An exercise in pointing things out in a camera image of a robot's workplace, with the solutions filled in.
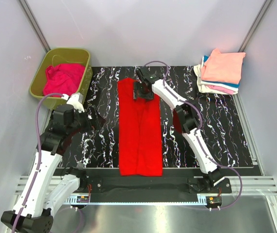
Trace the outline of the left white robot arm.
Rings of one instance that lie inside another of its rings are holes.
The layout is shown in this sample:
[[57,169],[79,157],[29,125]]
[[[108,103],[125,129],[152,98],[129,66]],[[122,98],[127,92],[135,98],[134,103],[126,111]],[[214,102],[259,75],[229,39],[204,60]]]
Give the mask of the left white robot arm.
[[60,183],[49,192],[53,174],[72,137],[77,133],[99,130],[104,123],[105,119],[93,105],[82,112],[70,104],[57,106],[40,135],[35,161],[20,198],[12,210],[1,216],[6,227],[14,233],[48,233],[51,230],[53,218],[66,199],[90,186],[85,170],[70,167]]

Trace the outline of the red t-shirt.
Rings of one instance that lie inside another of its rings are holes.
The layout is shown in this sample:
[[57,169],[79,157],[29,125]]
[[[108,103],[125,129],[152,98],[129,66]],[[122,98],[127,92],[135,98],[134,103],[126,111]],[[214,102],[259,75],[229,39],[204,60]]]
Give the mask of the red t-shirt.
[[117,83],[119,98],[119,171],[122,176],[163,175],[160,98],[134,99],[134,83]]

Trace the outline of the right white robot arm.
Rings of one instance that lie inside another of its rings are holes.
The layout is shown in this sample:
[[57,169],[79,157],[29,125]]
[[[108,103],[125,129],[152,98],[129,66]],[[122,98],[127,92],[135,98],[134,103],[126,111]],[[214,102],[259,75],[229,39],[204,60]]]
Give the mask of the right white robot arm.
[[190,183],[190,189],[195,192],[215,192],[225,177],[201,135],[199,110],[166,84],[163,77],[152,74],[147,67],[139,68],[135,73],[139,81],[133,85],[133,99],[153,100],[155,96],[160,97],[173,110],[173,126],[189,143],[199,162],[202,179]]

